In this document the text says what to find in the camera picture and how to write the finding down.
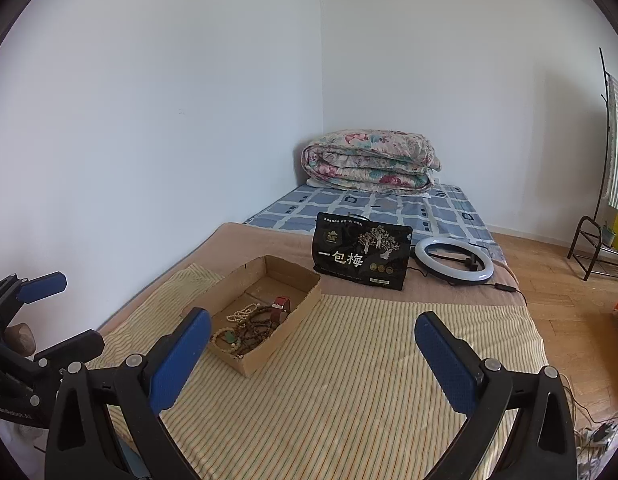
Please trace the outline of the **left gloved hand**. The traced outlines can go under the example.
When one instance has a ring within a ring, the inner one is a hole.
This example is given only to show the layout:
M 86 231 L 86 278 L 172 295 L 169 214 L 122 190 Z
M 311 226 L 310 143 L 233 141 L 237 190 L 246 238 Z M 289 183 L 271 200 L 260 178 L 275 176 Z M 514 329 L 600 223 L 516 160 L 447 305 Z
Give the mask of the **left gloved hand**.
M 36 353 L 36 340 L 26 323 L 7 327 L 4 332 L 6 344 L 20 356 L 28 358 Z

